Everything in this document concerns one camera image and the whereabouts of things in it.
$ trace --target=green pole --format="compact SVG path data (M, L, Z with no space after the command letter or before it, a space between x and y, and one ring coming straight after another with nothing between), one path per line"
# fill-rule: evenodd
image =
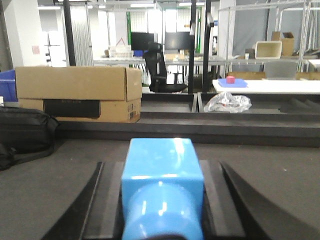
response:
M130 12L126 13L126 26L127 26L127 34L128 34L128 44L131 44L131 17Z
M201 16L202 16L202 8L198 7L198 25L196 30L196 53L200 53L201 50Z

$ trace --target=white container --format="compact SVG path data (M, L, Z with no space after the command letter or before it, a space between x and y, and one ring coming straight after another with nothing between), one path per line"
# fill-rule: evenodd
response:
M281 49L281 41L257 41L255 59L280 59Z

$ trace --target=black office chair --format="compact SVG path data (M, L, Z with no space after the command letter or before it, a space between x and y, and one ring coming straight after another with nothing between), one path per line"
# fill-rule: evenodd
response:
M185 84L178 84L177 80L174 81L174 84L167 84L167 69L161 44L149 42L148 52L145 52L143 57L151 76L150 91L156 93L175 93L187 87Z

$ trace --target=black mat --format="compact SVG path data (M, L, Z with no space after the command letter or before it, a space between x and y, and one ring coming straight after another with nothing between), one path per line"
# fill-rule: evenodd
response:
M0 239L38 240L83 189L96 163L123 161L129 142L68 140L53 155L0 172ZM320 230L318 148L196 144L199 159L227 162L253 188Z

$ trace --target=white table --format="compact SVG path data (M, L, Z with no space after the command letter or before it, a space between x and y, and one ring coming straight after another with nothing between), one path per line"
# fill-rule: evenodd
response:
M247 87L222 87L212 80L217 93L240 94L320 94L320 80L245 80Z

